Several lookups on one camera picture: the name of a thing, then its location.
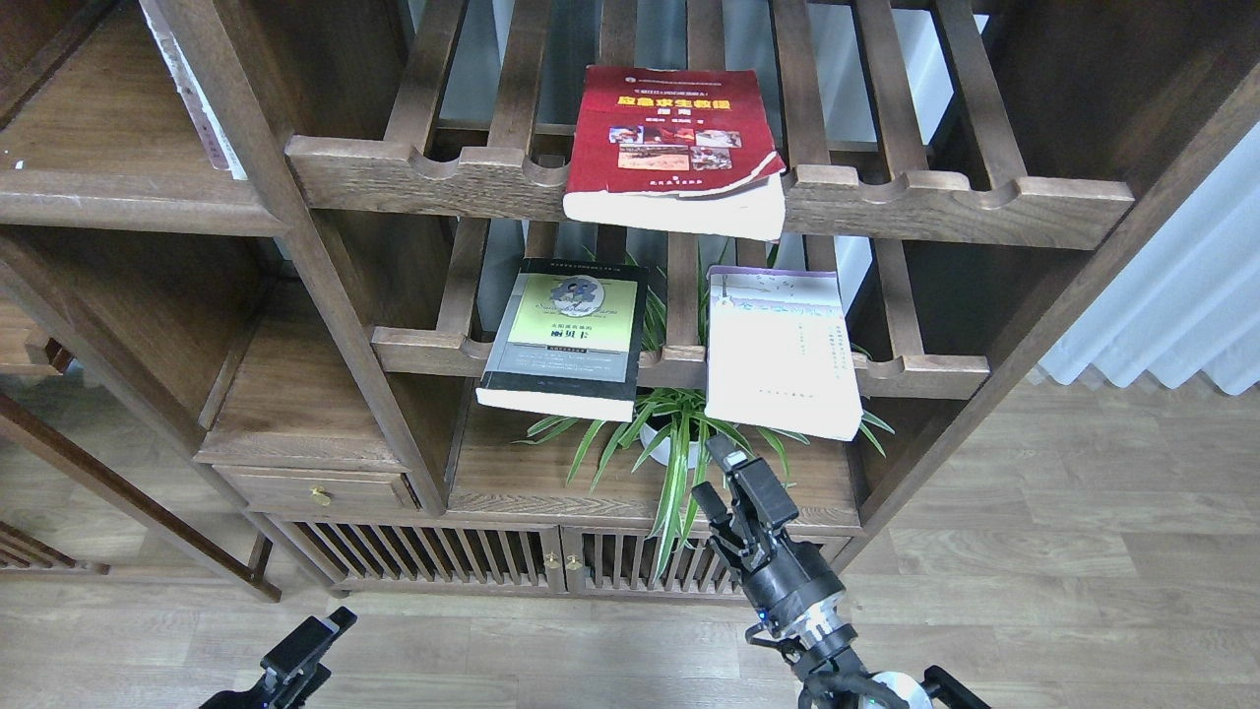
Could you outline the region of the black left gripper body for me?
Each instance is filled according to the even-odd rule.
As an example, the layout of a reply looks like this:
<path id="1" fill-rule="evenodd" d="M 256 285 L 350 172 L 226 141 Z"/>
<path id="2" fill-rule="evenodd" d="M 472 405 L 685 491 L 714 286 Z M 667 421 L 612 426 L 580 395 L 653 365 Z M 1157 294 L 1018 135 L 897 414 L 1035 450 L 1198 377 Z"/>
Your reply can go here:
<path id="1" fill-rule="evenodd" d="M 265 672 L 247 691 L 224 690 L 210 696 L 203 708 L 301 708 L 307 696 L 331 678 L 321 659 L 341 637 L 341 617 L 307 616 L 292 632 L 265 655 Z"/>

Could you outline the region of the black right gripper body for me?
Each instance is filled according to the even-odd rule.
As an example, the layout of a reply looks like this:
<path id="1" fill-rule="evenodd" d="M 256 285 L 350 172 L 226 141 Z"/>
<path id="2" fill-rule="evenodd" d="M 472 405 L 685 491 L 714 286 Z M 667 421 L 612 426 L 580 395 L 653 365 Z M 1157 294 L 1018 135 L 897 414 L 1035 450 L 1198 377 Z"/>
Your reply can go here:
<path id="1" fill-rule="evenodd" d="M 819 547 L 788 534 L 799 508 L 769 463 L 747 457 L 724 480 L 732 494 L 730 531 L 709 528 L 708 543 L 751 602 L 759 627 L 775 640 L 822 640 L 839 631 L 845 586 Z"/>

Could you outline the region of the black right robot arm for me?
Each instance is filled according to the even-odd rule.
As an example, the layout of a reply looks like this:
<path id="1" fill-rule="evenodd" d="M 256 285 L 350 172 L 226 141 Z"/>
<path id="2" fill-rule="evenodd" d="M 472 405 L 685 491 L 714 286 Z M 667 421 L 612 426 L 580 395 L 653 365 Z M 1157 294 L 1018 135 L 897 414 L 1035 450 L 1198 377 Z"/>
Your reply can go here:
<path id="1" fill-rule="evenodd" d="M 706 510 L 719 553 L 757 613 L 743 638 L 776 650 L 803 683 L 800 708 L 984 708 L 980 696 L 940 666 L 916 680 L 902 672 L 869 672 L 850 644 L 856 631 L 839 613 L 845 596 L 819 547 L 793 542 L 788 521 L 799 508 L 769 463 L 738 450 L 724 434 L 708 440 L 730 492 L 727 506 L 708 482 L 693 489 Z"/>

